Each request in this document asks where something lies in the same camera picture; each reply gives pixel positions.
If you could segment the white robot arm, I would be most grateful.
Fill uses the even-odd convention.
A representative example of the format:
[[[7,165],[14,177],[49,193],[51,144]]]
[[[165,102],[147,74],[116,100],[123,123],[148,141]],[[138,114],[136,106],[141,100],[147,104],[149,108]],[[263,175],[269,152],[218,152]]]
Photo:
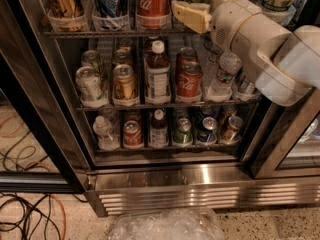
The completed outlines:
[[[174,17],[242,61],[244,74],[269,100],[291,106],[313,87],[320,89],[320,28],[291,32],[249,0],[216,6],[173,0]]]

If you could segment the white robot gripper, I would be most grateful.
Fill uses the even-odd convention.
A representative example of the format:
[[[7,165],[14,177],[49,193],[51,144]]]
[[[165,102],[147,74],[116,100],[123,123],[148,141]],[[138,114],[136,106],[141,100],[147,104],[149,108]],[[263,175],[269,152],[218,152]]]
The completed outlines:
[[[291,35],[249,0],[210,0],[210,3],[212,16],[206,3],[172,0],[171,9],[178,21],[198,34],[208,32],[212,22],[212,42],[243,62],[256,63],[259,48],[270,58]]]

